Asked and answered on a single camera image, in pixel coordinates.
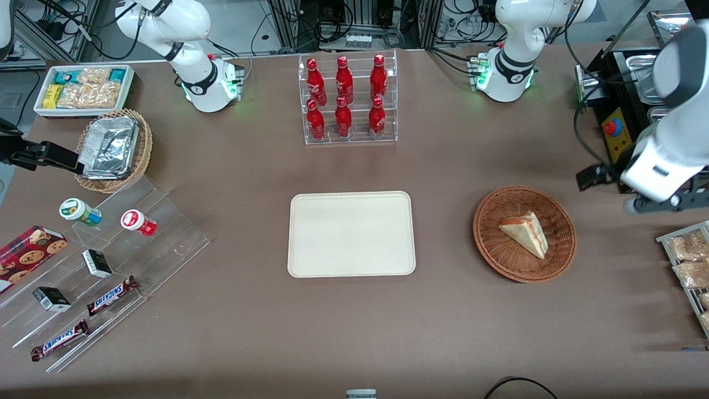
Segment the yellow control panel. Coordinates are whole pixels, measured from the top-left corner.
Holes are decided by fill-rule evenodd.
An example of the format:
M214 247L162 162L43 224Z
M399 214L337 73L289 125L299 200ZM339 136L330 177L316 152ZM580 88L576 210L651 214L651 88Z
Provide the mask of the yellow control panel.
M601 125L605 143L608 145L608 152L613 163L618 161L618 157L623 150L632 144L630 134L625 126L625 119L620 108L616 109Z

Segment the red bottle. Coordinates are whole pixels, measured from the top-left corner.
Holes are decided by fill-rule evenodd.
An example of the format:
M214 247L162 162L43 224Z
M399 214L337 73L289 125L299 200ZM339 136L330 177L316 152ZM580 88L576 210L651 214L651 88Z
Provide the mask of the red bottle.
M337 134L342 138L350 137L352 133L352 112L347 106L347 100L344 96L337 98L335 120L337 121Z
M355 100L355 88L352 83L352 72L347 66L347 57L344 55L337 57L335 82L337 83L337 95L343 96L347 103L351 104Z
M308 119L308 127L310 128L311 135L313 135L313 140L323 141L325 140L325 119L323 118L323 113L318 109L318 103L314 99L308 99L308 113L306 118Z
M372 109L369 110L369 137L374 140L380 139L384 135L384 119L386 112L381 108L381 97L377 97L372 101Z
M374 56L374 69L369 76L369 83L372 86L370 97L372 101L377 96L384 98L386 94L386 70L384 69L384 55L377 54Z
M328 96L325 94L325 80L318 70L318 62L309 58L306 62L308 66L308 91L311 98L314 98L318 105L325 106L328 103Z

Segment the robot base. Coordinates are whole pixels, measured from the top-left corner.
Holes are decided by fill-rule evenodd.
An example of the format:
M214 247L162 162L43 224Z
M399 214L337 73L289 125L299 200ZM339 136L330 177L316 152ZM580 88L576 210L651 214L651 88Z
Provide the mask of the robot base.
M217 67L217 79L205 94L190 95L185 86L182 86L187 99L202 112L217 112L232 102L241 100L244 86L244 70L237 70L234 64L224 60L212 62Z
M520 98L522 93L532 84L534 71L529 74L526 82L520 81L519 83L511 84L495 66L495 57L499 52L499 48L494 48L487 53L478 54L476 63L468 62L468 71L480 74L479 76L470 77L470 86L474 92L483 92L495 101L513 102Z

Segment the brown wicker basket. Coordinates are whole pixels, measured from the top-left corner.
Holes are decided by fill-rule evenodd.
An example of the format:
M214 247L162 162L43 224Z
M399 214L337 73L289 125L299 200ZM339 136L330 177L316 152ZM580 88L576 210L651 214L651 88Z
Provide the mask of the brown wicker basket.
M140 178L140 176L145 173L145 170L147 170L147 165L150 163L150 151L152 150L152 132L150 131L150 126L147 125L145 119L138 112L131 109L112 111L99 116L98 119L117 118L119 116L130 116L140 122L138 144L135 146L135 155L133 158L133 170L130 172L130 176L124 180L89 180L84 179L80 175L76 175L77 182L87 190L113 194L129 182ZM84 129L84 134L82 134L82 137L79 139L79 144L77 144L77 153L81 153L88 131L89 127L87 126Z
M499 229L508 217L533 211L549 242L539 259ZM543 283L559 277L576 255L576 231L564 208L545 193L524 186L503 187L483 198L473 218L475 244L485 260L507 278Z

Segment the red emergency stop button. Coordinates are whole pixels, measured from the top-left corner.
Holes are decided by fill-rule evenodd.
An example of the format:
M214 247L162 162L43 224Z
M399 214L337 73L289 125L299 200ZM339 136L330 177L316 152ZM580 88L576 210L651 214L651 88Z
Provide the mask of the red emergency stop button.
M617 137L623 131L623 123L618 118L613 118L603 125L603 132L611 137Z

